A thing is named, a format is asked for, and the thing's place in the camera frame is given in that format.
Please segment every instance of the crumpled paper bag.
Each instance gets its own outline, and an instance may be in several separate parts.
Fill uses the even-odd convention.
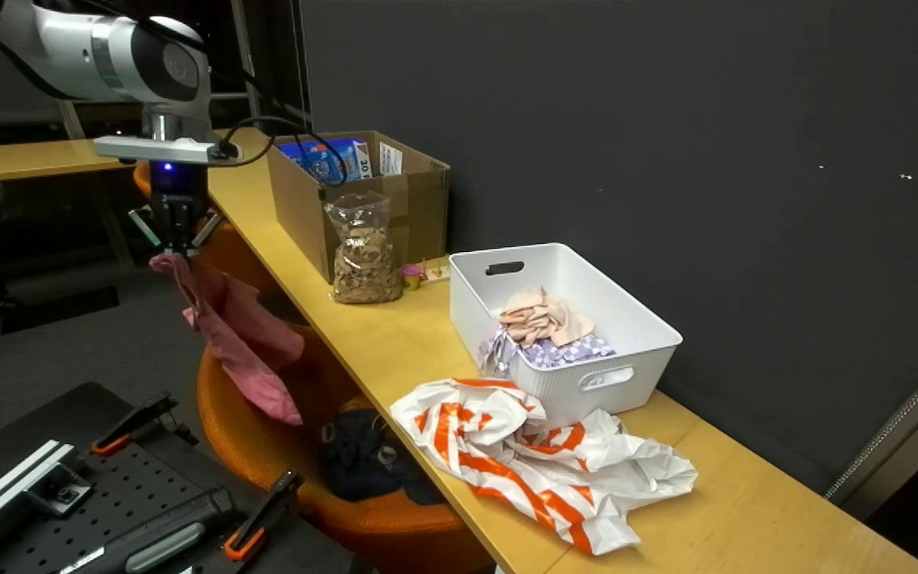
[[[626,434],[608,413],[547,429],[542,403],[518,382],[422,382],[391,417],[479,498],[518,507],[588,556],[641,546],[627,509],[683,498],[697,480],[674,447]]]

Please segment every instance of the white basket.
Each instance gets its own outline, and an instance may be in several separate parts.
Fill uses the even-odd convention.
[[[456,252],[451,270],[451,317],[479,363],[485,344],[502,335],[502,310],[512,295],[528,292],[561,296],[576,317],[592,319],[608,343],[616,355],[571,367],[535,367],[522,351],[506,363],[506,378],[542,398],[551,423],[581,420],[592,407],[627,413],[643,406],[683,344],[674,327],[561,242]]]

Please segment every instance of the pink fabric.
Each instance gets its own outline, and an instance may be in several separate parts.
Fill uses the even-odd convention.
[[[235,390],[268,417],[302,423],[291,390],[279,378],[301,360],[302,335],[271,317],[250,285],[222,270],[190,266],[172,252],[151,260],[151,269],[176,277],[176,288],[188,296],[185,323],[205,335]]]

